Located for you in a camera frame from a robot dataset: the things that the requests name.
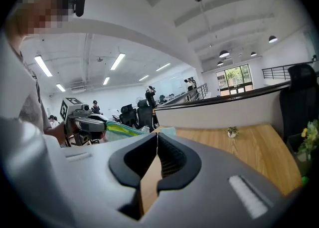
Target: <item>ceiling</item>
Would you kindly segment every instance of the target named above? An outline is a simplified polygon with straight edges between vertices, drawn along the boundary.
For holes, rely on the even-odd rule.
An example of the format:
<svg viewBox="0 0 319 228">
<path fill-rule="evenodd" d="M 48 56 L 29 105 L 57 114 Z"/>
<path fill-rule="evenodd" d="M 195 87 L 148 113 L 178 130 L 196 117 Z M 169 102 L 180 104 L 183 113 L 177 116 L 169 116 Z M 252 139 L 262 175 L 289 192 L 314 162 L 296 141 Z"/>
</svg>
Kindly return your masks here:
<svg viewBox="0 0 319 228">
<path fill-rule="evenodd" d="M 202 71 L 206 71 L 207 62 L 211 63 L 210 68 L 217 65 L 219 52 L 223 49 L 236 53 L 236 57 L 233 55 L 227 61 L 234 63 L 249 59 L 250 50 L 258 52 L 256 42 L 276 21 L 285 0 L 142 1 L 147 3 L 147 11 L 139 11 L 138 6 L 133 10 L 134 4 L 125 4 L 125 0 L 123 4 L 117 2 L 117 6 L 130 7 L 132 12 L 131 15 L 119 13 L 119 17 L 130 19 L 140 12 L 141 16 L 148 13 L 157 18 L 190 47 L 194 58 L 202 64 Z M 107 21 L 116 15 L 106 17 Z M 88 89 L 101 88 L 106 76 L 111 78 L 107 87 L 137 84 L 147 74 L 149 78 L 160 74 L 161 71 L 155 70 L 166 63 L 171 63 L 171 67 L 182 63 L 180 57 L 177 59 L 134 40 L 94 33 L 42 35 L 25 41 L 21 49 L 26 62 L 43 77 L 44 83 L 40 86 L 47 93 L 58 90 L 56 83 L 67 89 L 81 85 Z M 115 71 L 110 71 L 119 51 L 126 57 Z M 46 77 L 34 63 L 37 52 L 41 53 L 53 77 Z"/>
</svg>

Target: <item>ceiling light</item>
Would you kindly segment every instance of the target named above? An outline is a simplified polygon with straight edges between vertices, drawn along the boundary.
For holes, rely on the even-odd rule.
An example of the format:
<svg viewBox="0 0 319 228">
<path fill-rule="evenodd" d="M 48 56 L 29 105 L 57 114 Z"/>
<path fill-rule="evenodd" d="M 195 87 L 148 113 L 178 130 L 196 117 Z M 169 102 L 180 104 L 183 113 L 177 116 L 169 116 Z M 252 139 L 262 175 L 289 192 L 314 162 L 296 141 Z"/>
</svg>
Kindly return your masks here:
<svg viewBox="0 0 319 228">
<path fill-rule="evenodd" d="M 139 81 L 144 80 L 146 77 L 148 77 L 149 75 L 144 76 L 143 78 L 141 78 Z"/>
<path fill-rule="evenodd" d="M 106 85 L 108 83 L 109 79 L 110 79 L 109 77 L 106 77 L 104 82 L 103 82 L 103 85 Z"/>
<path fill-rule="evenodd" d="M 226 56 L 228 56 L 229 55 L 229 52 L 227 51 L 227 50 L 222 50 L 221 52 L 220 52 L 220 54 L 219 54 L 219 57 L 220 58 L 224 58 L 224 57 L 226 57 Z"/>
<path fill-rule="evenodd" d="M 274 36 L 274 35 L 271 35 L 269 37 L 269 43 L 272 43 L 272 42 L 276 42 L 278 39 Z"/>
<path fill-rule="evenodd" d="M 115 68 L 120 64 L 121 60 L 125 57 L 125 53 L 120 53 L 115 62 L 113 63 L 111 70 L 115 70 Z"/>
<path fill-rule="evenodd" d="M 156 71 L 159 71 L 159 70 L 161 70 L 162 68 L 164 68 L 164 67 L 166 67 L 166 66 L 168 66 L 168 65 L 170 65 L 170 63 L 167 63 L 166 65 L 160 67 L 159 69 L 156 69 Z"/>
<path fill-rule="evenodd" d="M 65 92 L 65 89 L 62 87 L 61 84 L 57 84 L 56 87 L 58 87 L 62 92 Z"/>
<path fill-rule="evenodd" d="M 52 74 L 50 73 L 49 69 L 46 67 L 46 65 L 43 62 L 43 59 L 41 57 L 41 55 L 38 55 L 36 57 L 34 57 L 36 63 L 38 63 L 38 65 L 41 67 L 41 69 L 43 70 L 43 72 L 46 74 L 47 77 L 51 77 Z"/>
</svg>

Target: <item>yellow flower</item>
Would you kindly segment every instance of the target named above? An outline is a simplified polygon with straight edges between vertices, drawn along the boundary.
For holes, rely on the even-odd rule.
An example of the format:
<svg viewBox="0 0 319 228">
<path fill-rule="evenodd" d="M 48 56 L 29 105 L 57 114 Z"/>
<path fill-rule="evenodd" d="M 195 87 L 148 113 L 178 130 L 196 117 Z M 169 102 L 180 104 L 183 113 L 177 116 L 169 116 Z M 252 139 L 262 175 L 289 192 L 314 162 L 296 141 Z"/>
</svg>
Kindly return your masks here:
<svg viewBox="0 0 319 228">
<path fill-rule="evenodd" d="M 302 136 L 303 138 L 306 137 L 307 130 L 308 130 L 307 128 L 304 128 L 304 130 L 303 130 L 303 132 L 302 132 L 302 134 L 301 134 L 301 136 Z"/>
</svg>

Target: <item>wooden desk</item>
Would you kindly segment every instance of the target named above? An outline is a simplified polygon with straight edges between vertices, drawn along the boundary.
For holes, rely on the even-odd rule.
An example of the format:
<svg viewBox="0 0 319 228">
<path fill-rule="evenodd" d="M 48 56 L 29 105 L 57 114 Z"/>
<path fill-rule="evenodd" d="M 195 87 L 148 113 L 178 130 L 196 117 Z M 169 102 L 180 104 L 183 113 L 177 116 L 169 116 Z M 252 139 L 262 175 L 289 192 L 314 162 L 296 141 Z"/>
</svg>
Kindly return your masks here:
<svg viewBox="0 0 319 228">
<path fill-rule="evenodd" d="M 227 136 L 225 129 L 176 128 L 176 135 L 236 155 L 273 182 L 283 195 L 302 184 L 297 164 L 270 124 L 239 128 L 239 135 L 234 139 Z M 156 157 L 141 181 L 145 213 L 157 198 L 156 186 L 161 179 L 160 170 L 160 160 Z"/>
</svg>

